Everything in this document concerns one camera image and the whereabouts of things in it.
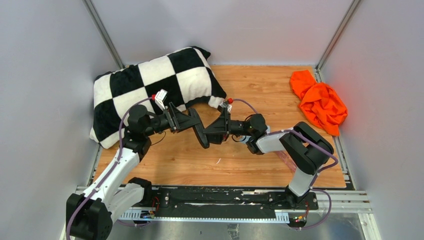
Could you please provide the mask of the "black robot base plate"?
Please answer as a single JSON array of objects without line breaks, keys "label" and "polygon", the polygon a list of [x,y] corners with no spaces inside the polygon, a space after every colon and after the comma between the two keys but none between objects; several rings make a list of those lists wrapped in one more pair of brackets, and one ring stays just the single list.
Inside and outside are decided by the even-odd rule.
[{"label": "black robot base plate", "polygon": [[284,188],[180,186],[153,187],[147,199],[131,206],[132,219],[272,220],[276,213],[318,210],[313,192],[297,197]]}]

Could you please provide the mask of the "black glasses case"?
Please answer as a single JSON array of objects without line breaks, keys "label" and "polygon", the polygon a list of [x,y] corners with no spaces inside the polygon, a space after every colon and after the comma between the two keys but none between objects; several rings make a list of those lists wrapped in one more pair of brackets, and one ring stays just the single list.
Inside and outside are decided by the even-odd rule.
[{"label": "black glasses case", "polygon": [[204,134],[204,125],[203,122],[200,118],[200,115],[198,114],[198,112],[194,109],[194,108],[189,108],[187,110],[188,115],[190,117],[195,118],[196,120],[198,120],[198,123],[195,124],[192,128],[193,131],[195,133],[195,136],[198,140],[198,142],[200,143],[200,145],[204,148],[204,149],[208,149],[210,147],[210,143],[208,141],[207,136]]}]

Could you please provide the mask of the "light blue cleaning cloth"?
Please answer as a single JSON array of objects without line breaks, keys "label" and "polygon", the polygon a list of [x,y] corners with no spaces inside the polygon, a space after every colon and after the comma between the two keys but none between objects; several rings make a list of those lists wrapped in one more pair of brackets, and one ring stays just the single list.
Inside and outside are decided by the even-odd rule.
[{"label": "light blue cleaning cloth", "polygon": [[238,141],[242,144],[246,144],[246,143],[251,142],[253,140],[255,140],[255,138],[253,136],[244,135],[244,136],[241,136],[241,138]]}]

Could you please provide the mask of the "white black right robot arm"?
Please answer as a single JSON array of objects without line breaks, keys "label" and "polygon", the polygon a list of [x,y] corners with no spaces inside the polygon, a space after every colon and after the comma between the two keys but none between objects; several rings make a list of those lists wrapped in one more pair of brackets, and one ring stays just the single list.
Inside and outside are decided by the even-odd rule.
[{"label": "white black right robot arm", "polygon": [[232,120],[224,107],[214,122],[196,133],[204,146],[219,145],[230,135],[246,136],[245,144],[252,154],[287,153],[296,167],[292,180],[285,188],[285,201],[292,209],[298,209],[305,203],[318,174],[325,169],[328,160],[335,157],[332,145],[306,122],[268,132],[266,120],[260,113],[252,114],[243,121]]}]

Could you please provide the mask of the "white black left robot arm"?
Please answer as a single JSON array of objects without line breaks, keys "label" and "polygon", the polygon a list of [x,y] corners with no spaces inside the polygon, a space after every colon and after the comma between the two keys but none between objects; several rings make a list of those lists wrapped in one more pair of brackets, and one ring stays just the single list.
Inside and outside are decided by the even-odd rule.
[{"label": "white black left robot arm", "polygon": [[162,114],[149,112],[141,101],[131,106],[124,116],[127,118],[126,133],[119,124],[119,149],[116,155],[83,193],[73,193],[66,202],[65,237],[84,240],[105,240],[119,217],[134,204],[149,206],[153,201],[150,181],[134,178],[122,190],[123,180],[147,154],[152,145],[150,136],[170,130],[182,132],[201,123],[194,108],[187,113],[179,111],[169,103]]}]

